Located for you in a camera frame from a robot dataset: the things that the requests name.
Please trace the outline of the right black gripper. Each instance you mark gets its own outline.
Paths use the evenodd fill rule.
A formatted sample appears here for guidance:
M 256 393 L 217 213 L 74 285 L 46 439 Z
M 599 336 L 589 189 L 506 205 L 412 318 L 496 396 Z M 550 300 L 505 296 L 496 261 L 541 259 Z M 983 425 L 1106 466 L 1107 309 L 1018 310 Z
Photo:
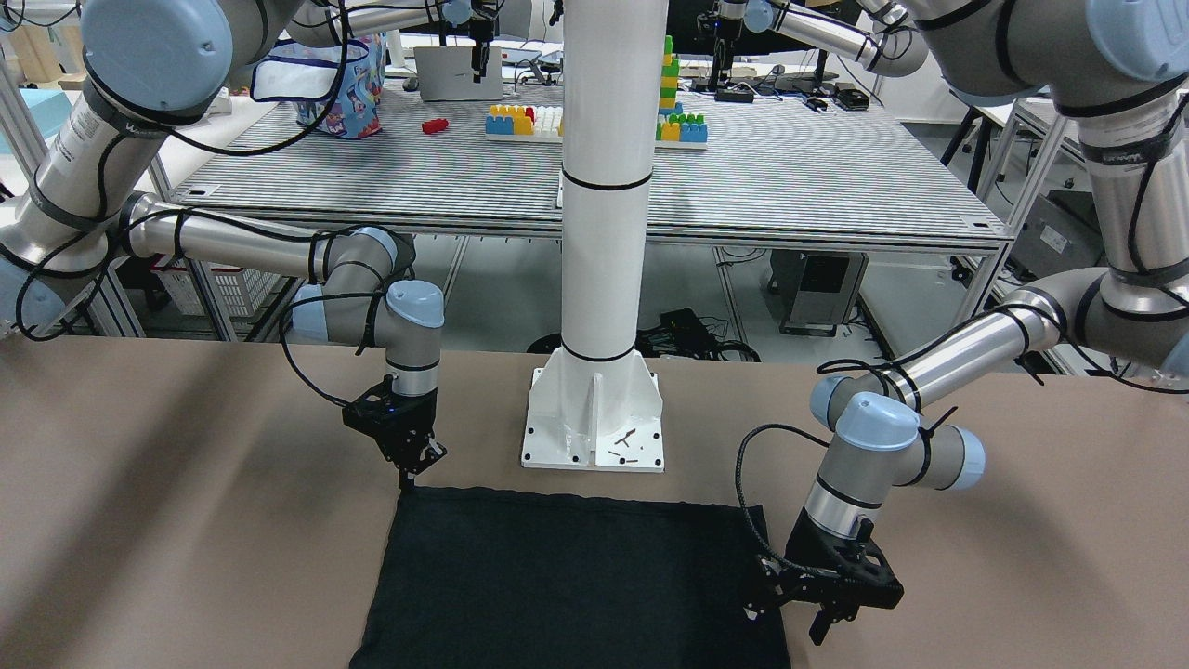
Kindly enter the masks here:
M 438 391 L 404 397 L 391 389 L 392 377 L 342 408 L 346 427 L 375 440 L 380 454 L 400 471 L 400 491 L 415 490 L 416 475 L 442 460 L 447 450 L 435 438 Z

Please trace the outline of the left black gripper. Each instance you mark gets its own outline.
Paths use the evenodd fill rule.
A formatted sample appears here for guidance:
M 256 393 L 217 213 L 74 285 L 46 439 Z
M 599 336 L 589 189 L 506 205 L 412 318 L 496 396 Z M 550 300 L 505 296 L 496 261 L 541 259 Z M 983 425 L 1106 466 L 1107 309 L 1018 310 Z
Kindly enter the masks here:
M 746 614 L 760 620 L 789 601 L 819 604 L 809 638 L 820 646 L 838 619 L 853 619 L 858 607 L 894 610 L 904 587 L 883 551 L 872 538 L 873 520 L 858 520 L 858 535 L 828 534 L 814 520 L 797 520 L 785 558 L 795 569 L 781 569 L 746 585 Z

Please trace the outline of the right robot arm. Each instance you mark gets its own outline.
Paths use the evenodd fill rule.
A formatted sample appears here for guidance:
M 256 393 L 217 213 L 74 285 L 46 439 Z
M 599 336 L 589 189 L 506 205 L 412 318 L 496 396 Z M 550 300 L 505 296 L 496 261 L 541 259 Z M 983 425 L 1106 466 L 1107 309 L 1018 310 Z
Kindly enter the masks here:
M 197 122 L 224 81 L 254 64 L 310 1 L 86 1 L 88 78 L 27 190 L 4 206 L 4 318 L 50 326 L 118 255 L 174 255 L 306 279 L 294 326 L 385 352 L 359 399 L 331 397 L 375 438 L 400 490 L 445 456 L 435 438 L 443 295 L 409 278 L 415 251 L 394 231 L 302 231 L 218 215 L 137 190 L 166 135 Z

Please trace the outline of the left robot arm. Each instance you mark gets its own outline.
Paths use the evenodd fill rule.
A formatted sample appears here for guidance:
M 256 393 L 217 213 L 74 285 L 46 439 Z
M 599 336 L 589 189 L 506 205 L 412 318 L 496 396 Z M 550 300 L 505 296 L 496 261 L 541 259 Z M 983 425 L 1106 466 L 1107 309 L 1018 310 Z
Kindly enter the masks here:
M 759 543 L 746 614 L 819 606 L 809 635 L 891 610 L 904 594 L 873 528 L 893 487 L 967 490 L 984 444 L 919 411 L 999 362 L 1058 343 L 1185 375 L 1184 1 L 867 1 L 876 34 L 828 37 L 818 13 L 765 10 L 773 30 L 898 76 L 931 52 L 956 97 L 1002 105 L 1046 91 L 1078 131 L 1092 194 L 1019 198 L 1011 225 L 1034 280 L 935 342 L 867 367 L 833 361 L 811 395 L 831 429 L 782 554 Z

